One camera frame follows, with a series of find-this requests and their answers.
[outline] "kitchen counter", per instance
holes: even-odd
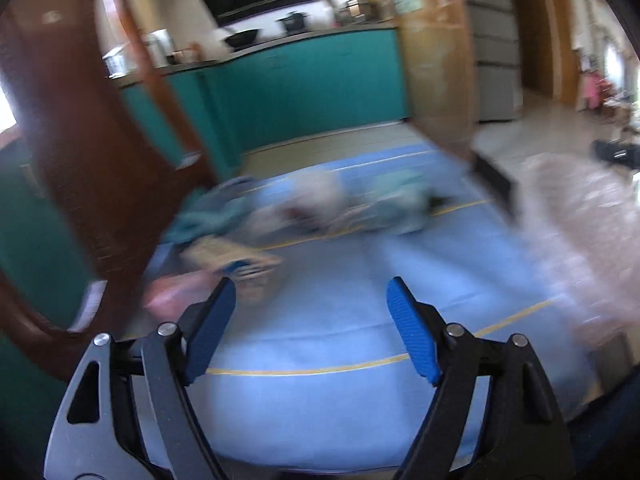
[[[335,34],[344,34],[346,32],[361,32],[363,30],[384,30],[389,28],[397,28],[397,26],[394,22],[389,21],[380,23],[362,23],[360,25],[345,25],[344,27],[326,28],[321,30],[310,30],[309,32],[301,32],[300,34],[283,36],[281,38],[276,38],[275,40],[258,43],[248,48],[239,50],[238,52],[229,53],[228,56],[223,57],[222,59],[211,59],[203,62],[163,66],[158,68],[158,71],[161,73],[161,75],[171,75],[180,72],[187,72],[189,70],[197,70],[199,68],[220,65],[229,61],[233,61],[240,57],[247,56],[248,54],[254,54],[255,52],[261,52],[263,50],[281,46],[287,43],[311,40],[313,38],[321,38],[323,36],[333,36]],[[138,83],[140,81],[140,77],[136,72],[132,72],[125,76],[113,78],[113,81],[117,86],[119,86],[119,88],[126,88]]]

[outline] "doorway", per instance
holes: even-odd
[[[553,97],[553,49],[545,0],[513,0],[513,4],[520,35],[522,85]]]

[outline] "window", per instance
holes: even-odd
[[[607,42],[604,57],[604,75],[611,81],[618,90],[625,87],[625,65],[621,54],[618,52],[615,44],[611,41]]]
[[[11,111],[9,102],[6,100],[2,89],[0,89],[0,132],[11,128],[15,124],[14,114]]]

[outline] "black object on floor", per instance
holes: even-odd
[[[473,167],[471,171],[488,186],[489,191],[491,191],[492,195],[496,198],[498,205],[500,205],[511,218],[515,218],[513,196],[516,184],[477,152],[473,153]]]
[[[640,146],[617,140],[594,140],[591,149],[597,159],[609,164],[640,170]]]

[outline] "teal cloth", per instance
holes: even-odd
[[[223,236],[254,210],[248,194],[254,180],[240,176],[205,193],[181,212],[164,232],[163,243],[183,244],[208,235]]]
[[[365,193],[366,230],[390,229],[398,234],[423,229],[429,218],[431,191],[425,174],[399,170],[377,175]]]

